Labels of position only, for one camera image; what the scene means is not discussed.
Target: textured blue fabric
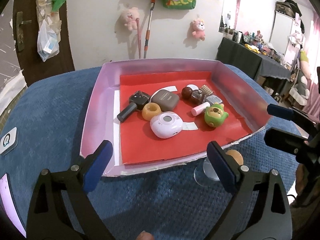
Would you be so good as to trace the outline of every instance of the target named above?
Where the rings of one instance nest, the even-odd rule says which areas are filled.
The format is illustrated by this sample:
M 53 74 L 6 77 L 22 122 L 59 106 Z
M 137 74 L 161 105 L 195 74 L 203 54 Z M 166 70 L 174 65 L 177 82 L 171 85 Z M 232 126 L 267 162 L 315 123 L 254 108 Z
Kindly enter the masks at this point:
M 268 103 L 275 101 L 252 79 L 228 66 L 248 82 Z M 0 176 L 8 173 L 13 198 L 25 225 L 32 191 L 43 168 L 64 171 L 79 163 L 81 134 L 90 95 L 100 68 L 65 73 L 39 81 L 21 97 L 4 127 L 19 131 L 18 145 L 0 157 Z M 267 128 L 277 127 L 299 134 L 292 122 L 273 117 Z M 233 146 L 244 162 L 256 171 L 279 170 L 288 191 L 297 163 L 293 156 L 267 147 L 265 131 Z M 88 194 L 100 218 L 117 240 L 135 239 L 142 231 L 156 240 L 203 239 L 231 199 L 220 183 L 199 186 L 193 177 L 203 160 L 147 174 L 102 178 Z M 240 219 L 243 228 L 252 203 Z M 78 230 L 75 216 L 71 220 Z

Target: pink lipstick tube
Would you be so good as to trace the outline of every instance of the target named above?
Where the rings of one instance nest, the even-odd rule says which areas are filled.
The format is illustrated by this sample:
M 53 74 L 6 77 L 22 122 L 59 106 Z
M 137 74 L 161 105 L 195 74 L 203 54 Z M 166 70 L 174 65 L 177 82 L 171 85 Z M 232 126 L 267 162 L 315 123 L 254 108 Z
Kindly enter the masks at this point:
M 199 105 L 199 106 L 196 106 L 194 108 L 191 109 L 191 114 L 193 116 L 197 116 L 201 113 L 204 113 L 205 109 L 207 107 L 210 107 L 210 103 L 209 102 L 204 102 L 203 104 Z

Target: silver screw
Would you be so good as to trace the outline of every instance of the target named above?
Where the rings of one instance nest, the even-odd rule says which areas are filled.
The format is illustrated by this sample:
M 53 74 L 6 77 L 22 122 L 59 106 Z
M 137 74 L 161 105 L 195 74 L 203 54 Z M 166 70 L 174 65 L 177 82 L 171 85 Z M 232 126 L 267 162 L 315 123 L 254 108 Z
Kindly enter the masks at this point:
M 41 171 L 41 175 L 47 175 L 48 174 L 48 169 L 43 169 L 42 171 Z
M 242 166 L 240 167 L 240 169 L 241 169 L 241 171 L 245 171 L 245 172 L 249 171 L 249 167 L 246 166 L 246 165 L 242 165 Z
M 275 169 L 272 169 L 272 170 L 271 170 L 271 173 L 272 173 L 273 175 L 276 175 L 276 176 L 277 176 L 277 175 L 279 174 L 279 171 L 277 171 L 277 170 L 275 170 Z
M 77 170 L 79 170 L 79 166 L 78 166 L 77 164 L 72 165 L 72 166 L 71 166 L 71 170 L 72 170 L 72 171 L 77 171 Z

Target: gray plush toy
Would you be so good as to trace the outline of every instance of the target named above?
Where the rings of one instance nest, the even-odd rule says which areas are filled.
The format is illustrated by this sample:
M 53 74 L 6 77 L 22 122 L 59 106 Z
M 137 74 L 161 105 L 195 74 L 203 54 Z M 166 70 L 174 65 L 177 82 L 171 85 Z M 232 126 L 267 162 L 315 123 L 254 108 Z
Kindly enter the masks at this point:
M 307 89 L 308 81 L 302 71 L 298 72 L 297 83 L 294 88 L 297 89 L 298 93 L 304 98 L 308 99 L 310 96 L 310 91 Z

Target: brown door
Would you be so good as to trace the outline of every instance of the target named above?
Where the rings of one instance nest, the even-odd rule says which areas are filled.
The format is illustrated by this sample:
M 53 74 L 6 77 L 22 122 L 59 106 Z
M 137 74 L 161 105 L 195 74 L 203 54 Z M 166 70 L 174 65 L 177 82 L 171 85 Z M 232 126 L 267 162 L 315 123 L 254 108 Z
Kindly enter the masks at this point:
M 13 4 L 13 37 L 17 41 L 16 20 L 17 13 L 23 12 L 23 21 L 31 20 L 29 24 L 23 24 L 23 43 L 24 49 L 18 51 L 16 42 L 16 52 L 20 68 L 23 69 L 28 86 L 34 82 L 51 76 L 75 70 L 73 65 L 67 23 L 67 6 L 66 3 L 59 9 L 61 24 L 61 41 L 59 42 L 59 54 L 42 61 L 37 52 L 37 38 L 39 25 L 37 20 L 36 0 L 14 0 Z

